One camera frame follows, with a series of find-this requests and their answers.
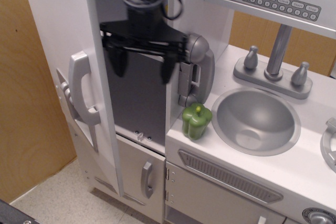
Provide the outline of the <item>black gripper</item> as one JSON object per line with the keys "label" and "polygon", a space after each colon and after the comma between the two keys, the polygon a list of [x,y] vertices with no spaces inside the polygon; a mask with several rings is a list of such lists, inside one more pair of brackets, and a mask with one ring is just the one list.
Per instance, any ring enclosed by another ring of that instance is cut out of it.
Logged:
{"label": "black gripper", "polygon": [[177,19],[182,12],[183,5],[173,17],[167,15],[163,4],[151,9],[129,6],[128,19],[101,22],[103,47],[115,74],[124,76],[129,52],[143,52],[163,57],[160,76],[163,84],[169,83],[180,62],[186,60],[187,35],[170,27],[165,19]]}

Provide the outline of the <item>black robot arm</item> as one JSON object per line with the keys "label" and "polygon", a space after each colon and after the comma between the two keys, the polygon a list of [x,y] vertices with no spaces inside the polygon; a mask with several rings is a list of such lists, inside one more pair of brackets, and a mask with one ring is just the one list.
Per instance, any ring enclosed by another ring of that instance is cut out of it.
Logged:
{"label": "black robot arm", "polygon": [[169,26],[167,20],[179,18],[181,8],[173,17],[167,15],[164,0],[123,0],[126,20],[100,23],[102,45],[117,76],[123,77],[128,53],[161,56],[161,78],[169,83],[175,64],[186,59],[187,34]]}

